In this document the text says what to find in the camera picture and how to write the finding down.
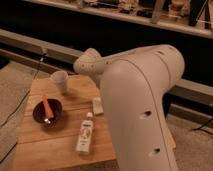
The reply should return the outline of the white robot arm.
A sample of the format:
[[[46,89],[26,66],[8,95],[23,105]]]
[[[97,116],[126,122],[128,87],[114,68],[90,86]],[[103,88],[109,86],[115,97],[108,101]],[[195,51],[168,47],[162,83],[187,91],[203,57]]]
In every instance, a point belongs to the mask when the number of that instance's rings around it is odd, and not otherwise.
[[[106,57],[90,48],[74,62],[74,70],[100,89],[120,171],[179,171],[162,100],[184,68],[182,54],[171,45]]]

